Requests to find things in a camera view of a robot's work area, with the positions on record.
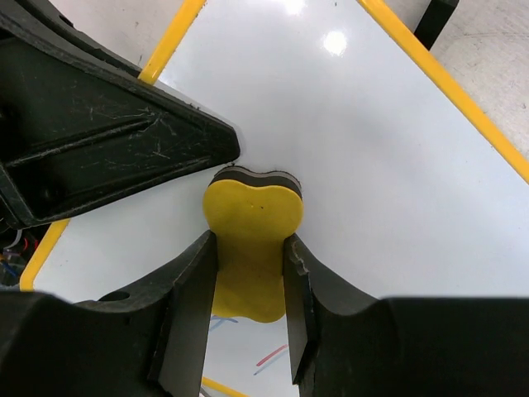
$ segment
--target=scratch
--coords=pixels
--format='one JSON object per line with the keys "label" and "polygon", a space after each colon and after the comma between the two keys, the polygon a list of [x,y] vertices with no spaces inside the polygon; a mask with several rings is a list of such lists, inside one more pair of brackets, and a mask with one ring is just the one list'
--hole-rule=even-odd
{"label": "scratch", "polygon": [[163,151],[160,151],[160,153],[167,153],[168,151],[170,151],[171,149],[175,148],[176,146],[180,145],[180,143],[182,142],[182,140],[176,142],[174,145],[168,147],[167,149],[163,150]]}
{"label": "scratch", "polygon": [[123,169],[126,168],[126,167],[133,167],[133,166],[135,166],[135,165],[138,164],[137,161],[135,161],[134,163],[130,163],[130,164],[120,164],[120,163],[117,163],[117,162],[115,162],[115,161],[108,160],[108,159],[105,159],[105,161],[106,161],[109,165],[115,165],[115,166],[113,166],[113,167],[110,167],[111,170],[119,170],[119,169],[123,170]]}
{"label": "scratch", "polygon": [[157,155],[159,157],[164,157],[165,159],[171,160],[171,158],[168,155],[162,155],[159,151],[153,151],[152,154],[153,155]]}
{"label": "scratch", "polygon": [[149,124],[147,127],[145,127],[143,130],[139,130],[138,132],[134,133],[134,134],[130,134],[129,135],[129,139],[134,139],[134,138],[139,138],[141,137],[141,134],[143,134],[144,132],[147,132],[147,130],[149,130],[149,128],[152,128],[156,125],[157,122],[153,122],[151,124]]}
{"label": "scratch", "polygon": [[88,168],[88,167],[91,167],[91,166],[97,165],[97,164],[99,164],[99,161],[95,161],[95,162],[90,163],[90,164],[81,165],[79,168],[85,169],[85,168]]}
{"label": "scratch", "polygon": [[114,102],[111,99],[99,96],[101,100],[98,106],[92,108],[99,116],[110,118],[111,120],[119,120],[126,117],[152,117],[155,112],[151,111],[149,107],[143,109],[136,109],[135,114],[126,114],[129,111],[128,106],[124,103]]}
{"label": "scratch", "polygon": [[166,127],[166,128],[169,129],[169,131],[171,132],[171,135],[172,135],[172,136],[177,136],[177,135],[178,135],[176,132],[173,131],[173,127],[172,127],[169,123],[167,123],[167,122],[163,119],[163,117],[160,117],[160,118],[159,118],[159,121],[160,121],[160,124],[161,124],[162,126],[164,126],[164,127]]}
{"label": "scratch", "polygon": [[180,170],[186,170],[187,168],[192,168],[192,167],[196,167],[197,165],[202,165],[204,163],[207,163],[209,160],[210,159],[208,156],[204,156],[204,157],[200,157],[195,160],[185,161],[184,163],[180,163],[180,167],[181,167]]}

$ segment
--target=screw hole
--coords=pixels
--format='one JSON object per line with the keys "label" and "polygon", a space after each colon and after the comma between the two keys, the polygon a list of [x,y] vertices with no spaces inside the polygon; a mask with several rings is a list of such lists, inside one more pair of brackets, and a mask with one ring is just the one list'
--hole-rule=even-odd
{"label": "screw hole", "polygon": [[125,291],[114,291],[100,298],[99,302],[117,302],[118,300],[125,300],[130,296],[131,295]]}

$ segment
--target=red marker line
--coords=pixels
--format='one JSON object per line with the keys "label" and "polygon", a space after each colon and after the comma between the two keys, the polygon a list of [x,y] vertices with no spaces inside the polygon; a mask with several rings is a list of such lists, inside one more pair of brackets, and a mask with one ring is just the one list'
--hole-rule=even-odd
{"label": "red marker line", "polygon": [[279,352],[281,352],[282,350],[286,349],[288,347],[288,345],[282,345],[278,350],[275,350],[273,352],[271,352],[268,356],[266,356],[263,360],[259,361],[257,363],[257,366],[262,366],[263,364],[265,364],[270,358],[272,358],[273,356],[275,356],[276,354],[278,354]]}

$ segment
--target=wires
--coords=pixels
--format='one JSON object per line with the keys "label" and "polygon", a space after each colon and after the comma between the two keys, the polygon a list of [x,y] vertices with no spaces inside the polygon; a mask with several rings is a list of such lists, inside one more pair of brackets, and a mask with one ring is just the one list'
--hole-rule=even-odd
{"label": "wires", "polygon": [[11,244],[9,244],[8,246],[4,246],[3,249],[4,250],[8,250],[9,248],[13,248],[16,244],[18,244],[20,242],[21,238],[22,238],[22,230],[17,230],[17,234],[15,236],[15,240],[13,240],[13,242]]}
{"label": "wires", "polygon": [[206,0],[183,0],[138,79],[148,84],[155,83],[205,3]]}
{"label": "wires", "polygon": [[17,271],[15,269],[13,269],[11,267],[11,265],[9,265],[4,259],[1,259],[0,260],[0,264],[2,264],[2,267],[5,269],[5,271],[7,273],[9,273],[10,275],[12,275],[13,277],[17,278],[20,277],[20,275],[17,273]]}

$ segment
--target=colored wire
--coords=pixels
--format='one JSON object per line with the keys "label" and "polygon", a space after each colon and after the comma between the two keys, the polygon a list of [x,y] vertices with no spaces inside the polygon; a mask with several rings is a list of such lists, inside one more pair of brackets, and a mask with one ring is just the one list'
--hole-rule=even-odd
{"label": "colored wire", "polygon": [[206,0],[183,0],[138,79],[148,84],[155,83],[205,2]]}
{"label": "colored wire", "polygon": [[205,376],[202,377],[202,384],[205,385],[206,387],[209,387],[210,389],[214,389],[216,391],[220,391],[221,393],[224,393],[225,395],[229,395],[230,397],[249,397],[248,395],[243,395],[242,393],[239,393],[237,390],[230,389],[229,387],[221,385],[220,383],[217,383],[214,380],[206,378]]}
{"label": "colored wire", "polygon": [[8,250],[9,248],[14,247],[16,244],[18,244],[21,238],[22,238],[22,230],[17,230],[17,235],[15,236],[15,240],[8,246],[5,246],[3,249]]}
{"label": "colored wire", "polygon": [[22,254],[19,254],[18,252],[15,252],[15,251],[4,251],[3,255],[4,256],[22,256]]}
{"label": "colored wire", "polygon": [[6,270],[7,273],[12,275],[13,277],[17,277],[18,278],[19,274],[17,273],[17,271],[14,270],[6,261],[1,260],[0,263],[2,263],[2,266]]}

